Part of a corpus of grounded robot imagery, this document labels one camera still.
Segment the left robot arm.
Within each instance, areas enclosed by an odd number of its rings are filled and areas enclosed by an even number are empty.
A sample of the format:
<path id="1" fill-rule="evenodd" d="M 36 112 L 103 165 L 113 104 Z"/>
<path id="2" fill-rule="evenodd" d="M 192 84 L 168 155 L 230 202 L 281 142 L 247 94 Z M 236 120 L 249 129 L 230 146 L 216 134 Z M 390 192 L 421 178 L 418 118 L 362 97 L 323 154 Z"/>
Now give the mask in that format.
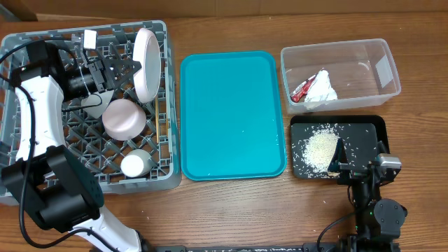
<path id="1" fill-rule="evenodd" d="M 120 57 L 98 57 L 67 69 L 58 38 L 23 45 L 29 62 L 13 70 L 8 83 L 20 103 L 20 144 L 1 182 L 18 201 L 20 227 L 30 217 L 62 239 L 78 235 L 100 251 L 150 251 L 151 245 L 122 224 L 104 204 L 98 180 L 67 148 L 64 102 L 119 88 L 141 69 Z"/>

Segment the large white plate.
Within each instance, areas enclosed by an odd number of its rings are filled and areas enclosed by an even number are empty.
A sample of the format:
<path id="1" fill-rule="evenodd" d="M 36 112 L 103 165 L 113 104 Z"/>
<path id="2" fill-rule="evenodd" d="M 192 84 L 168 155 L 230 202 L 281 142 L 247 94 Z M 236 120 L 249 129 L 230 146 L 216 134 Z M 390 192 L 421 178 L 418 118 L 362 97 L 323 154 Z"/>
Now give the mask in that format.
<path id="1" fill-rule="evenodd" d="M 151 102 L 157 96 L 162 73 L 160 47 L 151 30 L 141 28 L 137 32 L 132 59 L 141 65 L 134 74 L 136 95 L 141 103 Z"/>

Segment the white cup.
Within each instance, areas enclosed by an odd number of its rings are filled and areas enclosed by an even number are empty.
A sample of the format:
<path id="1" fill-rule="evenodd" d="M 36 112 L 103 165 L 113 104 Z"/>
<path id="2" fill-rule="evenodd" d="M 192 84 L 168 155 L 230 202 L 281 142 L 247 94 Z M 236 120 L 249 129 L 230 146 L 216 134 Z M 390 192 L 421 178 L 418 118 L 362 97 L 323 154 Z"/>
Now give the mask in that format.
<path id="1" fill-rule="evenodd" d="M 150 153 L 145 150 L 132 150 L 122 159 L 121 172 L 132 178 L 146 175 L 152 169 L 149 162 L 150 156 Z"/>

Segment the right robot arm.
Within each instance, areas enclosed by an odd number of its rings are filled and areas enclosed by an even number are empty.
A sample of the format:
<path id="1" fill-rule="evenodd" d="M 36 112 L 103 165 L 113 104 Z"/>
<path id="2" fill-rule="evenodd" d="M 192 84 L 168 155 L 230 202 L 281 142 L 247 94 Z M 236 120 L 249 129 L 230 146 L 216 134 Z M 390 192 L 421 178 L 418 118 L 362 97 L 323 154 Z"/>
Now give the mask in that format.
<path id="1" fill-rule="evenodd" d="M 395 200 L 383 198 L 382 186 L 394 182 L 402 162 L 386 152 L 382 141 L 377 143 L 378 155 L 361 168 L 348 164 L 344 142 L 337 140 L 328 170 L 339 174 L 337 183 L 347 187 L 353 212 L 329 224 L 318 236 L 314 251 L 399 251 L 394 241 L 407 217 L 407 209 Z M 336 243 L 322 245 L 324 234 L 335 225 L 355 218 L 356 234 L 349 234 Z"/>

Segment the wooden chopstick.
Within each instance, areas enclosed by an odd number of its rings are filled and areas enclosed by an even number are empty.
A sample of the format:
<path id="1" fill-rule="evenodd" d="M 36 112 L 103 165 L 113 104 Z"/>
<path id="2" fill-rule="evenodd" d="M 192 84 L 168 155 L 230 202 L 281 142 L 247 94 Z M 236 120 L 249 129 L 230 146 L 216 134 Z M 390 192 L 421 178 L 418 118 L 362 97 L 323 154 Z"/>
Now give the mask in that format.
<path id="1" fill-rule="evenodd" d="M 160 142 L 160 117 L 159 117 L 159 102 L 155 100 L 155 126 L 156 126 L 156 142 Z"/>

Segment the red snack wrapper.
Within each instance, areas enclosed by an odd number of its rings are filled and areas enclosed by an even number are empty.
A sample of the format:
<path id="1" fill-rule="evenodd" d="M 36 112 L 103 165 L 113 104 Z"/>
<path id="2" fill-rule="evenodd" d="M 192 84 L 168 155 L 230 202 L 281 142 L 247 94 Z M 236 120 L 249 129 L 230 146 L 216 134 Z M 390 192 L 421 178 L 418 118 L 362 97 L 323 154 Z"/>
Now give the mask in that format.
<path id="1" fill-rule="evenodd" d="M 316 74 L 309 77 L 307 80 L 304 80 L 301 84 L 299 84 L 294 91 L 290 93 L 290 98 L 293 102 L 298 103 L 303 96 L 308 93 L 308 89 L 312 85 L 316 78 Z"/>

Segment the grey shallow bowl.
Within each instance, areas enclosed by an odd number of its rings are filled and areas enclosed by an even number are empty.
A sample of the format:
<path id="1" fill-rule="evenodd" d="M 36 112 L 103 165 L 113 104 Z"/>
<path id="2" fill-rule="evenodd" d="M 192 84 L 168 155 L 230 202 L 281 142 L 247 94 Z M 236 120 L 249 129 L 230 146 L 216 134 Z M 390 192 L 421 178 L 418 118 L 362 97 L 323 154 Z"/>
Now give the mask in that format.
<path id="1" fill-rule="evenodd" d="M 81 100 L 83 110 L 93 118 L 99 118 L 111 102 L 114 91 L 95 92 Z"/>

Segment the white tissue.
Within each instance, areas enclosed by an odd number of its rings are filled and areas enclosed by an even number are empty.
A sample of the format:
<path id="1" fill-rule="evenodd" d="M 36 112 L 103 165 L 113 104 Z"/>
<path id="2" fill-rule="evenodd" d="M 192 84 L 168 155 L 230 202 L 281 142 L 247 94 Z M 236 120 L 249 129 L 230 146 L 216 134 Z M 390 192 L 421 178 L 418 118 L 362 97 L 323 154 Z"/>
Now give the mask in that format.
<path id="1" fill-rule="evenodd" d="M 320 70 L 315 79 L 311 82 L 305 96 L 305 102 L 323 102 L 337 99 L 337 93 L 332 88 L 327 70 Z"/>

